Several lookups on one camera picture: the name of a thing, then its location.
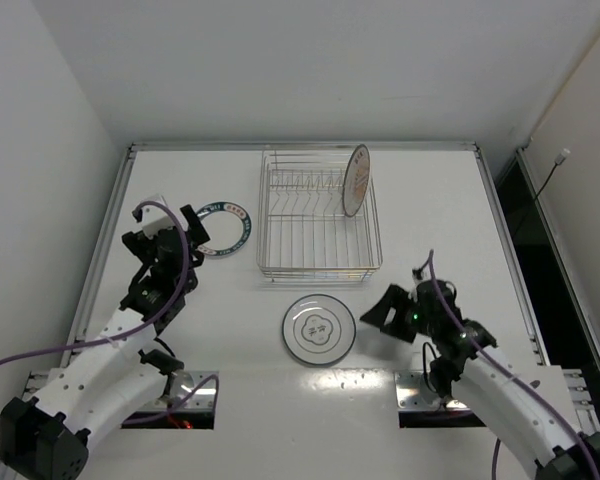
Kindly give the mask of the green rimmed white plate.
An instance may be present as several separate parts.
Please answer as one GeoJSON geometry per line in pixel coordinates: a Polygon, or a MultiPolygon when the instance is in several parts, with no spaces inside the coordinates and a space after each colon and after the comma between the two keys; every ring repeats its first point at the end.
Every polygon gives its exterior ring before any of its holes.
{"type": "Polygon", "coordinates": [[[198,250],[213,259],[231,256],[241,250],[252,233],[248,211],[239,204],[217,201],[204,205],[197,215],[209,232],[211,240],[198,250]]]}

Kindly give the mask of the black rimmed flower plate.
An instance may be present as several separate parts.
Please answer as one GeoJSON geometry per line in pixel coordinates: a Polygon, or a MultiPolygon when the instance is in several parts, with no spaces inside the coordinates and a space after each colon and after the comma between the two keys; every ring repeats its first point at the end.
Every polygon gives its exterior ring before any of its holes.
{"type": "Polygon", "coordinates": [[[351,310],[326,294],[301,297],[285,312],[282,342],[298,362],[326,367],[343,360],[354,346],[357,327],[351,310]]]}

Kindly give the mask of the orange sunburst white plate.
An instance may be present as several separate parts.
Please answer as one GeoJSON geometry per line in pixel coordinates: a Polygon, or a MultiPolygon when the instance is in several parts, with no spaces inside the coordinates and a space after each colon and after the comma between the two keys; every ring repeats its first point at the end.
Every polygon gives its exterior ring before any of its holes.
{"type": "Polygon", "coordinates": [[[354,217],[365,200],[371,173],[368,147],[358,145],[348,161],[342,184],[342,208],[346,217],[354,217]]]}

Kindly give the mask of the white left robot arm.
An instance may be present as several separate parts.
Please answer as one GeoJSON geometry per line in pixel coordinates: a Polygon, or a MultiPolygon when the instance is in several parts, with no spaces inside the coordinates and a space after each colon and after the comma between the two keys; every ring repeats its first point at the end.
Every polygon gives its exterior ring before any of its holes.
{"type": "Polygon", "coordinates": [[[140,260],[126,296],[94,340],[44,387],[0,413],[0,460],[27,479],[75,479],[90,453],[144,404],[166,393],[181,361],[152,343],[185,307],[210,239],[194,209],[183,220],[159,199],[133,212],[140,229],[123,235],[140,260]]]}

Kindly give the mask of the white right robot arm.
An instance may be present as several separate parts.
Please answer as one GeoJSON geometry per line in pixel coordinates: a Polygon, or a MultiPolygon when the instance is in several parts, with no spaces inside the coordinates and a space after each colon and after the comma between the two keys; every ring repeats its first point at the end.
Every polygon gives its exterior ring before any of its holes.
{"type": "Polygon", "coordinates": [[[362,322],[411,343],[428,337],[438,351],[428,381],[443,399],[458,400],[506,446],[531,479],[600,479],[600,432],[574,426],[522,379],[479,322],[464,318],[455,286],[396,284],[362,322]]]}

